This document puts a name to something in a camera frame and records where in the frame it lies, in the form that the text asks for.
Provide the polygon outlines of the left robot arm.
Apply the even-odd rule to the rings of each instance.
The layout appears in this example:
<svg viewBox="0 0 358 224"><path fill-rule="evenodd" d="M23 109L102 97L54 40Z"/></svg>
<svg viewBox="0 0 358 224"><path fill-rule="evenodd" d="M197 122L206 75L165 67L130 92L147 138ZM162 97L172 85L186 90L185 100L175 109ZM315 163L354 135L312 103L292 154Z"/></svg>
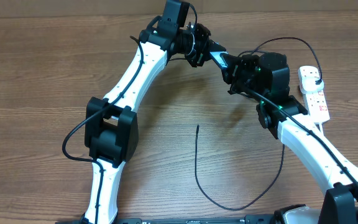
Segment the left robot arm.
<svg viewBox="0 0 358 224"><path fill-rule="evenodd" d="M156 76L171 57L182 54L192 67L213 60L222 70L225 50L198 22L186 24L193 5L167 1L163 14L142 30L137 51L122 78L102 99L93 97L86 107L85 146L93 160L93 185L89 207L81 223L113 223L122 170L139 140L137 111Z"/></svg>

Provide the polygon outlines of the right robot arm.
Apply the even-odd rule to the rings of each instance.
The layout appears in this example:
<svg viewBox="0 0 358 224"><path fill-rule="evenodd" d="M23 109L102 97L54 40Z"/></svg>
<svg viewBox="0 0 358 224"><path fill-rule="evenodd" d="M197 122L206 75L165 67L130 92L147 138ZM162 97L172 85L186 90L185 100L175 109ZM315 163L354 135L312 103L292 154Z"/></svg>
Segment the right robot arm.
<svg viewBox="0 0 358 224"><path fill-rule="evenodd" d="M258 101L261 126L291 149L324 195L318 216L301 208L277 211L280 223L358 223L358 167L317 129L307 109L289 94L290 69L285 55L218 55L231 94Z"/></svg>

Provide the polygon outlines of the blue screen smartphone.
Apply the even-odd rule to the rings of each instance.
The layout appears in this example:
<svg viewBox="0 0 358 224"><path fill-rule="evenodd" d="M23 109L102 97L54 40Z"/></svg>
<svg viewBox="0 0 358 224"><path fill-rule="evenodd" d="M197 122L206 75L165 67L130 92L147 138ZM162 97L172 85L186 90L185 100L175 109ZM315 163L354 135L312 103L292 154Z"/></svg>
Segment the blue screen smartphone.
<svg viewBox="0 0 358 224"><path fill-rule="evenodd" d="M227 55L226 51L215 51L215 52L210 52L210 57L211 59L216 63L216 65L221 69L221 70L226 70L227 69L227 63L224 59L224 56Z"/></svg>

